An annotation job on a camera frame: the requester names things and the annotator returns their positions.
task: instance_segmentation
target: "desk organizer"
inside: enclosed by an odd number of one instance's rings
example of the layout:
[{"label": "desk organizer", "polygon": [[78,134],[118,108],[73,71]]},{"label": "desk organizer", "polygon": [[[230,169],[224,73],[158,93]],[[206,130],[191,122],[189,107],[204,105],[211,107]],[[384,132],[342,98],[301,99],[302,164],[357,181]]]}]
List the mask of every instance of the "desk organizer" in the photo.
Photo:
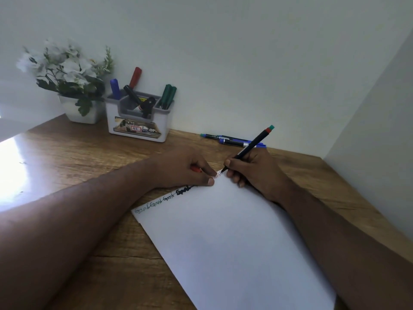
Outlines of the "desk organizer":
[{"label": "desk organizer", "polygon": [[157,108],[160,96],[149,93],[135,91],[141,101],[149,97],[156,100],[152,112],[147,118],[142,117],[142,112],[134,108],[136,103],[133,102],[125,90],[121,90],[122,98],[114,99],[113,94],[109,95],[106,100],[107,125],[109,132],[115,135],[134,137],[162,143],[166,140],[171,123],[171,110],[175,101],[172,101],[169,109],[162,110]]}]

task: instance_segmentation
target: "potted plant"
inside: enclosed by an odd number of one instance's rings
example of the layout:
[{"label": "potted plant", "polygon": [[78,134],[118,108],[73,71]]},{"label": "potted plant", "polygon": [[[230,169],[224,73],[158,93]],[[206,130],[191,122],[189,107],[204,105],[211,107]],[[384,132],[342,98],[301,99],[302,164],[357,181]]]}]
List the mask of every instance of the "potted plant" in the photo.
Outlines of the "potted plant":
[{"label": "potted plant", "polygon": [[110,48],[97,62],[85,58],[77,45],[58,46],[47,40],[42,54],[24,48],[16,66],[33,75],[40,88],[57,92],[71,121],[95,124],[104,116],[102,77],[113,70]]}]

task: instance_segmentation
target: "person's left hand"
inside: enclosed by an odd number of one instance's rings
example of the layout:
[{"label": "person's left hand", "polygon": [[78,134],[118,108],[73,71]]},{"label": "person's left hand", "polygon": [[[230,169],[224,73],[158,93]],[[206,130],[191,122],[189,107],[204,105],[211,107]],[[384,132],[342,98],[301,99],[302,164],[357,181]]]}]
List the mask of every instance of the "person's left hand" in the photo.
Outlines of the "person's left hand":
[{"label": "person's left hand", "polygon": [[[212,176],[216,172],[204,157],[192,147],[182,147],[147,160],[153,167],[155,187],[175,187],[184,185],[212,186]],[[198,166],[203,172],[194,172],[191,165]]]}]

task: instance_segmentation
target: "forearm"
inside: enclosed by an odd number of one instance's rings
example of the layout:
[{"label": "forearm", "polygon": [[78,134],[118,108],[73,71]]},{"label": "forearm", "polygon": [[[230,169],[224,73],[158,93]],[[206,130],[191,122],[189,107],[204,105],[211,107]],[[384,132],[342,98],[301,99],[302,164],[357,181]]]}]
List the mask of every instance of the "forearm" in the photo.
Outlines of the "forearm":
[{"label": "forearm", "polygon": [[413,265],[290,182],[281,205],[351,309],[413,305]]},{"label": "forearm", "polygon": [[150,163],[140,161],[0,213],[2,307],[44,306],[132,203],[153,188]]}]

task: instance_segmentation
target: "person's left arm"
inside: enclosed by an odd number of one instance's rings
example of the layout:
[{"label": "person's left arm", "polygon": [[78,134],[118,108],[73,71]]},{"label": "person's left arm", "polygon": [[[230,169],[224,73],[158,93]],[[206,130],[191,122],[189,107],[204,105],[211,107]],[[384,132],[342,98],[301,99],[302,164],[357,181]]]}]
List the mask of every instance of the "person's left arm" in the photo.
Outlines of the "person's left arm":
[{"label": "person's left arm", "polygon": [[[190,170],[195,164],[204,172]],[[216,172],[190,147],[154,155],[0,213],[0,304],[42,308],[101,237],[155,187],[212,186]]]}]

